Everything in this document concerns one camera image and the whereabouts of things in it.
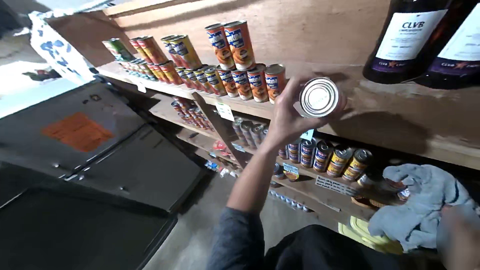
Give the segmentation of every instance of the paper sign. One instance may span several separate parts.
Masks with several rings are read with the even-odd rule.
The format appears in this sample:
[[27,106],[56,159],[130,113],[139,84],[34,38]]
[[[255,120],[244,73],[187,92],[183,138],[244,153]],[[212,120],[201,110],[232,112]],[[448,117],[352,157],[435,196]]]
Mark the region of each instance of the paper sign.
[[216,111],[218,111],[218,114],[220,114],[220,117],[228,119],[232,122],[235,121],[235,119],[233,119],[232,109],[230,108],[229,105],[217,102],[215,106],[216,106]]
[[232,143],[232,146],[233,146],[236,150],[245,153],[245,149],[243,149],[243,147],[239,146],[238,144]]
[[295,166],[283,163],[283,169],[293,174],[299,175],[299,169]]
[[310,141],[313,137],[313,129],[305,131],[302,135],[300,135],[300,138],[305,139],[307,141]]
[[355,196],[358,191],[346,184],[339,183],[337,181],[333,181],[328,178],[324,178],[321,176],[317,176],[317,180],[315,181],[316,185],[319,185],[324,188],[328,188],[330,190],[337,191],[338,193],[345,194],[348,196]]

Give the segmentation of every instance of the sleeve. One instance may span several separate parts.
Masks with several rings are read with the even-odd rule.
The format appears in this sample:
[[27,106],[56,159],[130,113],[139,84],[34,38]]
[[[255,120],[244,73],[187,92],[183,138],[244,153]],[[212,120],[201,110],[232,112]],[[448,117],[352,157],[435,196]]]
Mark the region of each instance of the sleeve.
[[260,215],[225,207],[215,228],[207,270],[261,269],[264,253]]

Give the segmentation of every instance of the wine bottle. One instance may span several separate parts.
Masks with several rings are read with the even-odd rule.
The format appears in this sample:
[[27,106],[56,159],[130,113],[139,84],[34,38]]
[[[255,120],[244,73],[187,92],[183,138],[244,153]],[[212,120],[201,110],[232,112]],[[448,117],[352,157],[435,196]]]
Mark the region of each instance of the wine bottle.
[[427,71],[414,80],[416,83],[436,89],[479,83],[476,77],[480,73],[480,3],[466,1],[456,14],[462,18],[442,31],[436,43],[444,47]]
[[421,75],[417,55],[443,18],[452,0],[391,0],[388,16],[363,76],[397,84]]

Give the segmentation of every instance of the person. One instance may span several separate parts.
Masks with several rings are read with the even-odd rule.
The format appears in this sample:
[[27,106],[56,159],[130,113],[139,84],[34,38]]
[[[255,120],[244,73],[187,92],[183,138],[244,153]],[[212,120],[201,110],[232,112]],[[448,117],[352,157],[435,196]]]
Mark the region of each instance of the person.
[[[321,127],[345,114],[344,110],[322,118],[301,117],[293,103],[301,83],[305,81],[306,78],[291,78],[277,97],[268,134],[236,180],[221,213],[207,269],[396,270],[410,267],[401,256],[375,251],[321,225],[310,225],[287,235],[264,253],[260,211],[266,200],[278,150],[303,132]],[[479,252],[471,253],[477,255],[475,259],[478,263]],[[475,262],[469,260],[468,265],[473,264]]]

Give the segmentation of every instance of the cloth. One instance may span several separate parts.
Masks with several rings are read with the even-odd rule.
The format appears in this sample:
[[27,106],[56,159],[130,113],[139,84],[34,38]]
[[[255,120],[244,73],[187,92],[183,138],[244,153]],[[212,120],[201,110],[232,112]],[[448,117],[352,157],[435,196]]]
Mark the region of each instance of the cloth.
[[231,269],[400,269],[408,263],[383,254],[320,225],[287,235],[264,256],[264,233],[259,215],[225,208],[215,229],[208,270]]
[[405,252],[419,246],[436,248],[440,210],[445,204],[476,203],[448,172],[432,165],[403,164],[386,167],[384,178],[408,186],[410,197],[401,206],[384,206],[370,219],[371,235],[386,235],[400,241]]

